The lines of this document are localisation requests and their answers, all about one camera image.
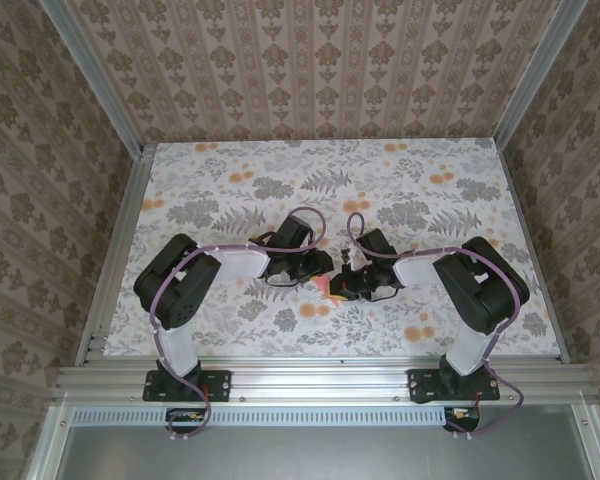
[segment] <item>gray metal panel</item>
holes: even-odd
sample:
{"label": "gray metal panel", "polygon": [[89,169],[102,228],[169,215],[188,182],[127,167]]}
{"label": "gray metal panel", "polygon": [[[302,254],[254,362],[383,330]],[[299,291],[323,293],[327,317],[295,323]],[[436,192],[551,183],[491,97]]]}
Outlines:
{"label": "gray metal panel", "polygon": [[142,134],[129,116],[124,99],[109,81],[106,69],[95,54],[96,48],[90,44],[87,35],[82,31],[71,7],[66,0],[40,0],[40,3],[89,82],[131,158],[134,161],[138,160],[143,143]]}
{"label": "gray metal panel", "polygon": [[67,480],[594,478],[566,406],[524,408],[472,440],[440,427],[218,427],[187,441],[159,427],[78,428],[65,452]]}
{"label": "gray metal panel", "polygon": [[587,0],[562,0],[558,5],[493,134],[501,149],[509,143],[586,5]]}

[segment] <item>black mounting bracket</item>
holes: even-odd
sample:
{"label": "black mounting bracket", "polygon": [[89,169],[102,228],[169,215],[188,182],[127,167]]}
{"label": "black mounting bracket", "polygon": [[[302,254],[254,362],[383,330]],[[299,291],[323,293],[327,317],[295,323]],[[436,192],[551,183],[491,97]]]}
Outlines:
{"label": "black mounting bracket", "polygon": [[439,368],[407,370],[411,401],[414,403],[475,401],[478,395],[480,400],[500,400],[498,382],[491,378],[484,367],[466,377],[458,377],[459,382],[455,391],[447,387],[440,373]]}
{"label": "black mounting bracket", "polygon": [[[145,402],[200,402],[193,390],[173,378],[159,362],[158,370],[151,370],[145,379],[142,399]],[[200,363],[184,377],[196,385],[210,402],[228,402],[231,394],[231,371],[202,370]]]}

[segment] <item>cable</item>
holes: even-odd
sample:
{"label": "cable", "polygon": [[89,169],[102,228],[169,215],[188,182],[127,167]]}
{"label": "cable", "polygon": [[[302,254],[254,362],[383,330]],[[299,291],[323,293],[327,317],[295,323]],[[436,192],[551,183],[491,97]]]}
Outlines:
{"label": "cable", "polygon": [[478,253],[472,252],[471,250],[467,250],[467,249],[461,248],[461,247],[431,248],[428,250],[411,251],[411,252],[397,253],[397,254],[376,253],[373,250],[369,250],[368,248],[363,247],[360,244],[360,242],[358,242],[358,240],[356,239],[356,236],[354,235],[353,230],[351,228],[351,220],[353,220],[354,217],[358,217],[360,219],[360,222],[361,222],[361,227],[360,227],[361,233],[360,234],[362,234],[362,232],[364,231],[364,225],[365,225],[364,216],[360,212],[353,212],[351,215],[349,215],[349,218],[347,219],[347,234],[349,235],[349,239],[351,240],[351,242],[353,242],[353,244],[356,247],[358,247],[360,250],[362,250],[362,252],[366,253],[367,255],[371,255],[374,257],[378,257],[378,258],[409,258],[409,257],[413,258],[413,257],[422,256],[422,255],[432,255],[432,254],[437,254],[437,253],[447,253],[447,252],[462,253],[464,255],[467,255],[467,256],[477,260],[478,262],[480,262],[483,265],[485,265],[486,267],[488,267],[496,275],[498,275],[502,279],[502,281],[505,283],[505,285],[511,292],[511,296],[513,297],[513,313],[511,314],[511,316],[509,317],[509,319],[506,322],[501,323],[500,326],[496,329],[495,335],[489,342],[489,345],[487,345],[487,348],[486,348],[484,354],[482,355],[482,365],[484,366],[485,370],[491,376],[493,376],[500,383],[506,385],[507,387],[509,387],[510,389],[512,389],[513,391],[515,391],[518,394],[518,402],[513,407],[511,407],[511,409],[506,414],[504,414],[502,417],[500,417],[496,422],[494,422],[491,425],[488,425],[486,427],[483,427],[479,430],[476,430],[473,433],[469,433],[466,430],[464,430],[462,427],[460,427],[456,424],[453,424],[451,422],[448,422],[449,425],[451,425],[452,427],[456,428],[457,430],[459,430],[462,433],[465,433],[467,435],[467,438],[471,438],[471,436],[474,436],[474,435],[481,435],[482,433],[487,433],[487,432],[491,431],[492,429],[494,429],[496,426],[500,425],[507,418],[509,418],[511,415],[513,415],[517,410],[519,410],[524,402],[524,394],[522,393],[522,391],[518,387],[513,385],[512,383],[503,379],[500,375],[498,375],[493,370],[491,365],[489,365],[489,355],[491,354],[494,347],[496,346],[496,343],[498,343],[498,339],[500,338],[502,333],[516,320],[516,318],[518,318],[518,315],[520,313],[520,306],[521,306],[520,305],[520,295],[518,294],[518,291],[516,290],[516,288],[513,286],[513,283],[511,282],[511,280],[509,280],[509,277],[507,277],[506,273],[504,273],[497,265],[495,265],[488,258],[485,258]]}
{"label": "cable", "polygon": [[[184,257],[182,260],[180,260],[180,262],[173,268],[173,270],[171,270],[171,273],[169,273],[169,275],[167,275],[167,278],[165,278],[164,282],[162,282],[162,285],[160,285],[160,288],[158,288],[156,295],[153,297],[153,301],[151,302],[151,307],[149,308],[149,322],[151,323],[151,326],[153,327],[153,339],[156,343],[156,348],[158,350],[158,356],[160,358],[160,363],[165,368],[165,370],[169,373],[169,375],[171,375],[177,381],[182,383],[185,387],[193,390],[202,399],[202,401],[204,402],[204,405],[205,405],[206,413],[205,413],[204,419],[202,420],[202,423],[200,423],[200,425],[198,426],[198,428],[196,430],[191,432],[191,434],[187,435],[187,438],[189,436],[199,434],[204,429],[204,427],[209,423],[209,421],[211,420],[211,402],[209,402],[209,399],[207,398],[207,396],[202,392],[202,390],[200,390],[198,388],[197,385],[194,385],[193,383],[189,382],[182,376],[178,375],[176,373],[176,371],[173,369],[173,367],[171,366],[171,364],[169,364],[169,362],[167,361],[167,357],[165,355],[164,349],[162,348],[162,343],[160,342],[160,336],[159,336],[159,331],[160,331],[160,328],[162,328],[162,326],[160,324],[160,321],[156,318],[156,309],[158,307],[158,303],[160,302],[160,298],[164,294],[164,292],[167,289],[167,287],[169,286],[169,284],[176,277],[176,274],[178,272],[180,272],[193,258],[197,257],[198,255],[200,255],[201,253],[204,253],[204,252],[211,252],[211,251],[218,251],[218,250],[222,250],[222,251],[255,250],[255,251],[265,252],[265,253],[266,252],[301,253],[301,252],[306,252],[308,250],[311,250],[312,248],[316,248],[318,246],[318,243],[320,243],[320,241],[324,238],[324,235],[327,231],[327,220],[324,217],[324,215],[322,214],[322,212],[320,212],[319,210],[317,210],[313,207],[298,207],[298,208],[291,210],[291,212],[289,212],[288,215],[293,215],[294,213],[300,212],[300,211],[313,212],[316,215],[318,215],[318,217],[320,217],[320,221],[322,222],[322,232],[320,232],[320,235],[318,235],[318,238],[316,238],[313,242],[309,243],[308,245],[306,245],[304,247],[299,247],[299,248],[273,248],[273,247],[250,245],[250,244],[218,245],[218,246],[209,245],[206,247],[198,247],[196,250],[194,250],[193,252],[188,254],[186,257]],[[176,432],[173,431],[172,423],[173,423],[172,421],[169,422],[167,429],[169,430],[169,433],[171,434],[171,438],[175,438],[179,434],[177,434]]]}
{"label": "cable", "polygon": [[[175,412],[171,412],[171,415],[169,416],[169,421],[167,422],[167,430],[169,431],[169,433],[171,434],[171,440],[175,440],[176,436],[178,435],[176,432],[174,432],[173,430],[173,422],[175,421],[176,418],[178,417],[189,417],[192,418],[192,414],[189,411],[186,410],[178,410]],[[186,440],[189,438],[189,436],[193,436],[196,435],[196,432],[198,431],[198,429],[200,429],[201,426],[196,426],[195,430],[192,430],[189,433],[183,433],[182,435],[182,439]]]}
{"label": "cable", "polygon": [[374,298],[373,300],[368,300],[368,301],[369,301],[369,303],[373,303],[373,302],[381,302],[383,300],[389,300],[390,298],[394,298],[398,294],[399,290],[400,289],[395,288],[394,292],[391,295],[389,295],[388,297]]}

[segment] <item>floral surface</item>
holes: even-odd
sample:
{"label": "floral surface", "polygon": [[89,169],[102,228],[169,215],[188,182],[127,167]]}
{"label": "floral surface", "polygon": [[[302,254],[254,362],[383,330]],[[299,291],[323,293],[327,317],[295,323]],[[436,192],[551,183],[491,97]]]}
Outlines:
{"label": "floral surface", "polygon": [[[345,225],[362,212],[398,251],[460,245],[481,235],[531,290],[499,354],[557,354],[546,305],[493,142],[345,140],[162,144],[145,193],[109,355],[155,354],[133,282],[176,233],[242,243],[298,206],[321,210],[321,248],[341,265]],[[312,214],[301,214],[319,227]],[[459,316],[446,291],[414,286],[378,303],[336,306],[312,282],[296,288],[240,279],[214,285],[190,322],[198,353],[222,356],[440,355]]]}

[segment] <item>robotic arm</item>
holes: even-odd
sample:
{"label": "robotic arm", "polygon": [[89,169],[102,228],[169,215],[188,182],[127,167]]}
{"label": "robotic arm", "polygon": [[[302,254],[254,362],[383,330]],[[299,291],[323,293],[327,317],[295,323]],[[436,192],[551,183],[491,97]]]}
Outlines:
{"label": "robotic arm", "polygon": [[[470,400],[475,398],[476,389],[486,393],[485,398],[489,393],[497,395],[493,388],[489,392],[491,377],[484,371],[483,363],[498,327],[511,318],[515,304],[503,279],[470,253],[490,261],[509,279],[521,305],[529,300],[529,289],[489,242],[475,237],[457,249],[466,253],[440,252],[397,258],[396,250],[376,228],[358,237],[356,244],[362,247],[371,263],[352,270],[348,262],[349,251],[344,251],[345,264],[342,272],[331,280],[330,294],[346,300],[375,301],[373,293],[381,286],[397,291],[414,285],[437,284],[446,289],[462,319],[453,345],[440,360],[440,369],[409,372],[413,379],[410,382],[411,399],[418,403]],[[396,258],[378,257],[367,252]]]}
{"label": "robotic arm", "polygon": [[[195,393],[186,388],[165,369],[171,366],[176,375],[196,385],[202,381],[200,361],[195,352],[193,334],[189,321],[198,311],[200,304],[214,282],[234,278],[269,278],[286,273],[292,281],[305,283],[311,277],[333,270],[331,257],[316,248],[300,246],[309,237],[313,242],[313,230],[301,219],[289,215],[277,232],[261,235],[254,249],[211,249],[193,257],[160,295],[155,316],[161,324],[157,329],[158,340],[164,357],[158,360],[157,372],[150,372],[150,388],[145,388],[145,400],[193,400]],[[191,252],[200,246],[184,234],[173,237],[152,262],[138,276],[133,290],[140,298],[142,308],[150,311],[159,289],[173,269]],[[213,382],[205,378],[205,386]],[[225,392],[207,389],[207,396],[223,400]]]}
{"label": "robotic arm", "polygon": [[[310,245],[300,247],[307,237]],[[263,234],[253,244],[251,248],[200,247],[186,235],[176,235],[140,274],[134,291],[145,310],[154,307],[161,322],[154,331],[161,359],[158,371],[147,376],[149,386],[143,395],[146,401],[198,400],[182,379],[202,386],[209,399],[228,400],[226,385],[230,384],[231,372],[202,371],[188,325],[214,281],[262,278],[269,283],[271,277],[286,273],[292,281],[304,283],[333,270],[329,255],[312,248],[317,240],[313,242],[311,227],[293,215],[277,232]],[[499,329],[529,299],[527,286],[511,266],[482,237],[469,240],[462,248],[448,247],[428,254],[398,255],[379,229],[361,235],[354,244],[370,263],[353,269],[349,251],[343,251],[345,264],[330,281],[330,295],[376,301],[373,294],[379,287],[392,287],[397,293],[417,284],[439,284],[449,293],[462,319],[452,347],[440,360],[440,368],[407,372],[412,401],[473,400],[476,392],[483,399],[498,399],[497,383],[489,372],[495,373],[485,366],[485,359]],[[174,268],[182,262],[186,263],[173,278]],[[163,363],[171,367],[171,372]]]}

